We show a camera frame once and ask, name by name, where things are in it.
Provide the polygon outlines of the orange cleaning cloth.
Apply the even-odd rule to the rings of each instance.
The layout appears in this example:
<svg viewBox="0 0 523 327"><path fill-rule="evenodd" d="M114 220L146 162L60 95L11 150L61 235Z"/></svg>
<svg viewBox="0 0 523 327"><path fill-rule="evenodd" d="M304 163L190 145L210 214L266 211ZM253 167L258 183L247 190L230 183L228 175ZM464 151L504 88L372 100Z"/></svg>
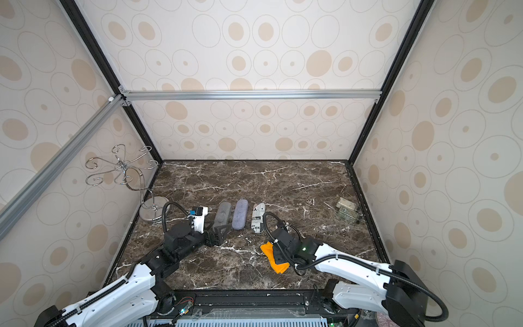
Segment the orange cleaning cloth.
<svg viewBox="0 0 523 327"><path fill-rule="evenodd" d="M267 242L267 243L261 245L260 249L262 250L264 255L268 258L268 261L269 261L272 269L277 274L283 274L284 272L286 272L290 268L290 264L288 262L283 263L283 264L277 264L276 263L272 243Z"/></svg>

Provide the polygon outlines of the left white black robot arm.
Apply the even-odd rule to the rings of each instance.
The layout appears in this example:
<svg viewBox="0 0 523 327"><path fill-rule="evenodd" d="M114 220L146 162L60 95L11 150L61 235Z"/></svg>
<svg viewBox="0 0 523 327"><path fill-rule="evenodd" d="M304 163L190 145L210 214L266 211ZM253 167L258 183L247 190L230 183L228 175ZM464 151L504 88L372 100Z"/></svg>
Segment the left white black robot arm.
<svg viewBox="0 0 523 327"><path fill-rule="evenodd" d="M116 281L63 309L51 306L39 314L37 326L96 326L102 322L116 325L156 313L167 316L176 309L187 312L186 305L194 300L179 296L165 282L183 259L203 246L222 245L231 230L228 214L216 214L208 225L207 207L183 210L185 219L169 228L168 209L177 202L167 202L162 208L163 243L132 264L129 271Z"/></svg>

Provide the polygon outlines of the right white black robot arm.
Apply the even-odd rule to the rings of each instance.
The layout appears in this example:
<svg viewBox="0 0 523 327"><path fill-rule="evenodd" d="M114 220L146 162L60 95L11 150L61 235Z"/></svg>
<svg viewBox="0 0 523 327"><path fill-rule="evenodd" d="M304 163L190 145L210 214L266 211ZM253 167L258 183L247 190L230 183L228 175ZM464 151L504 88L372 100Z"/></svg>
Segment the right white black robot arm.
<svg viewBox="0 0 523 327"><path fill-rule="evenodd" d="M407 263L372 262L343 253L327 243L305 238L271 212L252 216L251 227L265 232L273 248L273 268L293 268L297 275L315 269L336 275L326 288L328 300L341 309L387 315L398 326L424 326L449 317L446 304Z"/></svg>

